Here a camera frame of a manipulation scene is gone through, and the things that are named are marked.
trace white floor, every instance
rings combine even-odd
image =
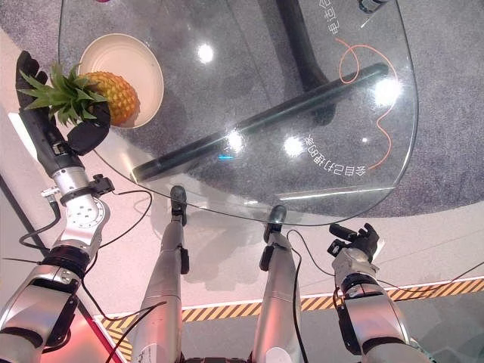
[[[1,30],[0,43],[0,172],[32,224],[39,227],[51,220],[51,210],[39,192],[53,183],[26,152],[8,121],[7,114],[17,112],[18,108],[13,79],[20,50]],[[93,153],[84,157],[83,162],[90,175],[102,173],[108,176],[118,191],[136,188]],[[144,196],[136,194],[107,195],[104,200],[112,212],[110,223],[104,229],[104,240],[129,227],[139,218],[147,202]],[[149,218],[131,234],[99,253],[98,264],[86,278],[86,283],[106,312],[130,312],[139,308],[160,248],[159,236],[169,221],[168,210],[166,198],[156,198]],[[258,268],[264,248],[263,225],[199,209],[189,209],[188,214],[185,243],[190,252],[191,272],[182,279],[184,306],[261,298],[266,279],[266,273]],[[417,284],[448,280],[482,260],[482,215],[483,202],[421,216],[353,219],[345,225],[358,229],[370,222],[385,239],[386,247],[375,261],[381,267],[379,278],[394,284]],[[47,245],[53,243],[62,225],[61,222],[42,235]],[[316,261],[322,268],[330,270],[331,257],[326,249],[333,238],[327,227],[298,229]],[[293,246],[303,257],[299,278],[301,293],[332,291],[333,281],[312,265],[303,245],[296,235],[293,237]],[[2,243],[11,244],[9,253],[15,253],[13,257],[30,254],[26,247],[16,245],[15,240]],[[3,280],[5,274],[9,276],[15,271],[2,269],[0,278]],[[468,276],[479,275],[484,275],[484,266]],[[4,286],[0,284],[2,294],[13,292],[6,291]],[[87,299],[83,301],[92,307]]]

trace black wire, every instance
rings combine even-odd
[[[106,363],[109,363],[109,361],[113,358],[114,356],[114,353],[116,352],[116,349],[119,348],[119,346],[121,345],[121,343],[123,342],[123,340],[128,336],[129,332],[146,316],[148,315],[149,313],[151,313],[155,308],[157,308],[158,306],[161,306],[161,305],[165,305],[166,304],[166,301],[162,301],[162,302],[159,302],[157,303],[156,305],[153,305],[153,306],[150,306],[148,308],[145,308],[144,310],[147,310],[144,314],[140,315],[138,318],[136,318],[135,321],[132,322],[132,324],[129,326],[128,329],[126,329],[126,331],[124,332],[124,334],[120,337],[120,339],[118,340],[118,343],[116,343],[116,345],[111,349],[111,353],[109,353],[109,356],[107,357],[106,359]]]
[[[338,304],[336,304],[336,298],[338,296],[338,290],[340,288],[338,286],[336,286],[336,284],[334,285],[334,292],[333,292],[333,306],[334,306],[334,309],[337,310],[338,308]]]
[[[113,242],[116,242],[117,240],[119,240],[121,237],[124,237],[125,235],[127,235],[147,215],[148,211],[151,208],[151,204],[153,203],[153,196],[151,195],[151,193],[149,191],[144,191],[142,189],[138,189],[137,191],[124,191],[122,193],[115,193],[115,192],[112,192],[112,193],[114,195],[124,195],[124,194],[131,194],[131,193],[146,193],[150,197],[150,202],[149,202],[148,206],[146,207],[146,210],[144,211],[144,213],[141,215],[140,219],[134,225],[132,225],[130,228],[128,228],[126,231],[124,231],[122,234],[120,234],[118,237],[116,237],[116,238],[110,240],[109,242],[106,242],[105,244],[99,246],[99,249],[104,248],[106,246],[109,246]]]
[[[111,241],[107,242],[105,245],[99,247],[99,248],[102,248],[102,247],[105,247],[107,246],[108,244],[111,244],[117,240],[119,240],[121,237],[125,236],[128,232],[130,232],[134,227],[136,227],[136,225],[141,222],[141,220],[147,215],[148,211],[150,210],[151,208],[151,204],[153,203],[153,197],[151,196],[151,193],[149,191],[144,191],[142,189],[138,189],[136,191],[124,191],[122,193],[114,193],[115,195],[124,195],[124,194],[131,194],[131,193],[146,193],[148,194],[148,196],[150,197],[150,202],[148,204],[148,206],[146,207],[146,210],[144,211],[144,213],[141,215],[141,218],[134,224],[132,225],[129,229],[127,229],[126,231],[124,231],[122,234],[120,234],[118,237],[112,239]],[[85,293],[88,295],[89,299],[91,299],[92,303],[96,306],[96,309],[98,309],[98,311],[101,313],[101,315],[103,315],[103,318],[105,318],[106,320],[108,321],[118,321],[118,320],[122,320],[124,318],[128,318],[129,316],[133,316],[133,315],[137,315],[139,314],[140,312],[143,312],[144,310],[148,309],[148,308],[144,308],[144,309],[141,309],[141,310],[138,310],[137,312],[133,312],[132,314],[129,314],[129,315],[125,315],[121,318],[108,318],[106,316],[106,314],[104,313],[103,309],[101,308],[101,306],[99,305],[99,303],[96,301],[96,299],[94,298],[94,296],[91,294],[91,292],[89,291],[89,289],[87,288],[87,286],[85,285],[85,281],[84,281],[84,278],[85,276],[94,268],[96,262],[98,261],[98,253],[96,253],[94,259],[92,260],[92,264],[89,266],[89,268],[85,271],[85,274],[84,274],[84,277],[81,279],[81,285],[82,285],[82,288],[84,289]]]
[[[8,261],[18,261],[18,262],[28,262],[28,263],[35,263],[36,265],[40,265],[40,261],[32,261],[31,259],[14,259],[12,257],[4,257],[2,259],[6,259]]]
[[[301,332],[299,331],[299,325],[297,324],[297,313],[296,313],[296,293],[297,293],[297,276],[299,275],[299,268],[301,267],[301,261],[303,258],[294,248],[291,250],[299,256],[299,262],[297,263],[296,267],[296,275],[294,276],[294,288],[293,288],[293,321],[294,321],[294,329],[296,330],[297,341],[299,343],[299,348],[301,349],[302,359],[304,363],[308,363],[308,356],[306,355],[306,350],[304,349],[303,339],[301,337]]]
[[[289,230],[286,233],[286,238],[288,240],[289,240],[289,233],[290,232],[295,232],[295,233],[297,233],[299,235],[299,238],[301,238],[301,241],[304,243],[304,247],[306,248],[306,251],[308,251],[309,257],[311,257],[312,263],[315,264],[316,268],[318,268],[318,270],[321,271],[322,273],[324,273],[324,274],[326,274],[328,276],[333,276],[334,277],[334,274],[331,274],[330,272],[327,272],[327,271],[323,270],[321,267],[319,267],[319,265],[316,263],[315,259],[312,257],[311,251],[309,250],[308,245],[306,244],[306,241],[304,240],[304,237],[300,234],[300,232],[297,229],[291,229],[291,230]]]
[[[50,222],[48,225],[46,225],[46,226],[44,226],[40,229],[37,229],[34,232],[25,234],[24,236],[20,237],[18,242],[22,246],[35,248],[36,250],[41,250],[41,251],[46,251],[46,252],[50,251],[50,249],[48,249],[46,247],[40,247],[40,246],[37,246],[35,244],[28,244],[27,242],[24,242],[27,238],[36,236],[37,234],[45,232],[48,229],[54,227],[61,220],[61,211],[59,210],[59,204],[57,204],[57,201],[54,200],[52,202],[49,202],[48,204],[49,204],[49,206],[51,206],[52,211],[54,212],[54,220],[52,222]]]
[[[65,347],[69,341],[70,341],[70,336],[71,336],[71,333],[70,333],[70,329],[67,331],[67,335],[66,335],[66,338],[64,339],[64,341],[56,346],[49,346],[48,348],[45,348],[42,350],[42,354],[45,354],[45,353],[50,353],[50,352],[55,352],[56,350],[59,350],[60,348],[63,348]]]
[[[425,290],[419,290],[419,291],[414,291],[414,290],[409,290],[409,289],[404,289],[402,287],[398,287],[394,284],[391,284],[390,282],[386,282],[385,280],[378,280],[379,282],[382,282],[384,284],[387,284],[389,286],[392,286],[392,287],[396,287],[397,289],[399,290],[402,290],[402,291],[408,291],[409,293],[426,293],[427,291],[434,291],[434,290],[438,290],[444,286],[447,286],[449,284],[452,284],[454,281],[458,280],[459,278],[461,278],[462,276],[468,274],[469,272],[471,272],[472,270],[475,270],[476,268],[480,267],[484,265],[484,261],[478,263],[477,265],[475,265],[474,267],[471,267],[469,268],[467,271],[461,273],[460,275],[458,275],[456,278],[453,278],[452,280],[450,280],[449,282],[445,283],[445,284],[442,284],[442,285],[439,285],[439,286],[436,286],[436,287],[431,287],[430,289],[425,289]]]
[[[118,317],[118,318],[108,318],[106,316],[106,314],[104,314],[103,309],[99,306],[96,299],[92,296],[91,292],[88,290],[87,286],[85,285],[84,278],[81,279],[81,285],[82,285],[82,288],[84,288],[85,293],[87,293],[87,295],[89,296],[89,299],[91,299],[92,303],[96,306],[96,309],[98,309],[98,311],[101,313],[101,315],[103,315],[103,318],[105,318],[108,321],[123,320],[124,318],[128,318],[130,316],[137,315],[140,312],[143,312],[144,310],[149,309],[149,308],[143,308],[143,309],[138,310],[137,312],[133,312],[132,314],[124,315],[124,316],[121,316],[121,317]]]
[[[316,268],[318,268],[319,271],[325,273],[326,275],[330,275],[330,276],[334,276],[333,274],[330,274],[329,272],[326,272],[325,270],[323,270],[321,267],[318,266],[318,264],[316,263],[315,259],[312,257],[312,254],[311,254],[311,251],[309,250],[308,248],[308,245],[306,244],[306,241],[304,240],[303,236],[300,234],[300,232],[296,229],[291,229],[287,232],[286,234],[286,238],[289,240],[289,233],[290,232],[296,232],[299,237],[301,238],[302,242],[304,243],[304,247],[306,248],[306,250],[308,251],[308,254],[309,254],[309,257],[311,257],[311,260],[312,260],[312,263],[314,263],[314,265],[316,266]],[[383,283],[383,284],[387,284],[391,287],[395,287],[397,288],[398,290],[401,290],[401,291],[407,291],[409,293],[426,293],[428,291],[434,291],[434,290],[438,290],[444,286],[447,286],[449,284],[452,284],[453,282],[455,282],[456,280],[458,280],[459,278],[461,278],[462,276],[468,274],[469,272],[475,270],[476,268],[479,268],[481,265],[484,265],[484,261],[478,263],[477,265],[475,265],[474,267],[471,267],[469,268],[468,270],[466,270],[465,272],[463,272],[462,274],[458,275],[457,277],[453,278],[452,280],[450,280],[449,282],[445,283],[445,284],[442,284],[442,285],[439,285],[439,286],[436,286],[436,287],[431,287],[430,289],[425,289],[425,290],[419,290],[419,291],[415,291],[415,290],[409,290],[409,289],[405,289],[403,287],[398,287],[394,284],[391,284],[390,282],[388,281],[385,281],[385,280],[379,280],[377,279],[377,281]]]

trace glass table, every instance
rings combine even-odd
[[[198,208],[266,221],[284,204],[287,224],[324,225],[375,206],[405,171],[417,91],[398,2],[64,2],[60,62],[108,33],[155,54],[164,96],[96,151],[158,194],[183,185]]]

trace robotic arm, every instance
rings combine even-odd
[[[330,226],[330,233],[346,241],[336,239],[327,250],[335,257],[335,284],[343,293],[337,313],[345,347],[353,355],[362,355],[362,363],[428,363],[409,345],[402,312],[377,283],[378,268],[371,262],[379,237],[368,223],[365,228],[356,233]]]
[[[45,83],[47,75],[38,72],[39,64],[23,51],[17,61],[16,87],[30,88],[20,71]],[[101,244],[101,230],[110,210],[98,198],[114,190],[111,181],[95,175],[89,181],[79,155],[87,154],[106,137],[110,115],[106,103],[95,107],[96,123],[81,123],[67,136],[59,132],[48,108],[28,110],[33,101],[18,92],[20,118],[35,146],[37,160],[61,194],[66,207],[67,226],[40,265],[10,298],[0,314],[0,362],[40,361],[45,347],[65,341],[78,305],[76,291],[86,268]]]

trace yellow black striped tape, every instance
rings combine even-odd
[[[404,290],[394,287],[385,289],[394,301],[408,299],[428,299],[433,297],[451,296],[462,293],[475,293],[484,290],[484,278],[468,278],[452,282],[450,284],[438,283],[416,287],[406,287]],[[207,306],[200,308],[183,308],[182,319],[184,322],[206,321],[225,318],[239,318],[244,316],[259,315],[262,303],[248,302],[241,304],[225,304],[218,306]],[[316,296],[302,297],[301,310],[304,312],[313,310],[333,309],[332,294],[321,294]],[[130,316],[118,321],[108,321],[103,317],[97,317],[106,332],[115,343],[126,331],[126,328],[136,319],[137,315]],[[119,351],[124,355],[126,361],[131,361],[132,345],[124,339]]]

